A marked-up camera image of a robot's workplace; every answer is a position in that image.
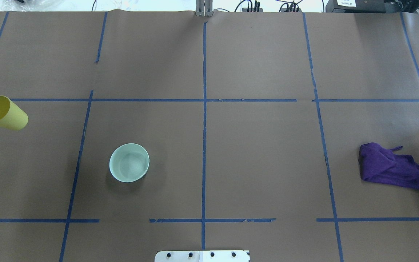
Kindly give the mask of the purple cloth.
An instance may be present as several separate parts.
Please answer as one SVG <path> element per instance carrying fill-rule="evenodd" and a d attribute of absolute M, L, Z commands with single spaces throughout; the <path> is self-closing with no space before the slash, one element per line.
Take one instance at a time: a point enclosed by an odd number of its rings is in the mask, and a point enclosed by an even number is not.
<path fill-rule="evenodd" d="M 366 182 L 419 190 L 419 164 L 411 155 L 395 154 L 402 148 L 387 149 L 374 142 L 361 145 L 360 178 Z"/>

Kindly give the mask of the yellow paper cup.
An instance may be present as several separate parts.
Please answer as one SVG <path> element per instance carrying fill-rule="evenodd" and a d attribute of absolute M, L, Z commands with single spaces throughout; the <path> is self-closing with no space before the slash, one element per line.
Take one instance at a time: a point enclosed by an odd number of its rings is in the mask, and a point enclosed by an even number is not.
<path fill-rule="evenodd" d="M 19 131 L 28 124 L 28 115 L 6 96 L 0 96 L 0 127 Z"/>

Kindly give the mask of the black power box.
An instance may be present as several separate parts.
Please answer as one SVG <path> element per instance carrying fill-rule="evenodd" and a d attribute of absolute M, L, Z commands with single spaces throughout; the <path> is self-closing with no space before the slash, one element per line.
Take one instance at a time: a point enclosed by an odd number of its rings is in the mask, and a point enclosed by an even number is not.
<path fill-rule="evenodd" d="M 417 0 L 329 0 L 326 13 L 414 13 Z"/>

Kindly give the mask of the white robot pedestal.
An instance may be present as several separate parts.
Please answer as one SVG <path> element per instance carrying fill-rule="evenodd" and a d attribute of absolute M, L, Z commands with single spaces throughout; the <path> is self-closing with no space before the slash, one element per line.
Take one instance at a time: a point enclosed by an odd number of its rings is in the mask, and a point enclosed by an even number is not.
<path fill-rule="evenodd" d="M 160 251 L 155 262 L 250 262 L 249 251 L 245 250 L 190 250 Z"/>

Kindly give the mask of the mint green bowl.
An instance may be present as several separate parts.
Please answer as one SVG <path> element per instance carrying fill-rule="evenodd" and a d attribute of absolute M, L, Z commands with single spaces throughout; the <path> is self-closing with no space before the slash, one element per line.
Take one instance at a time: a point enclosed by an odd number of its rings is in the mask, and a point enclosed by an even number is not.
<path fill-rule="evenodd" d="M 124 144 L 109 159 L 109 171 L 120 182 L 132 183 L 144 177 L 150 165 L 148 151 L 139 144 Z"/>

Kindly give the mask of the aluminium frame post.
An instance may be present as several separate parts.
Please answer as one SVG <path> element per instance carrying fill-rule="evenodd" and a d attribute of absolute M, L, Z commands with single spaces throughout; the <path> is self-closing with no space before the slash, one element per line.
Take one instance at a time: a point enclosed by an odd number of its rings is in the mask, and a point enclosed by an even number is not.
<path fill-rule="evenodd" d="M 211 17 L 214 15 L 213 0 L 196 0 L 197 17 Z"/>

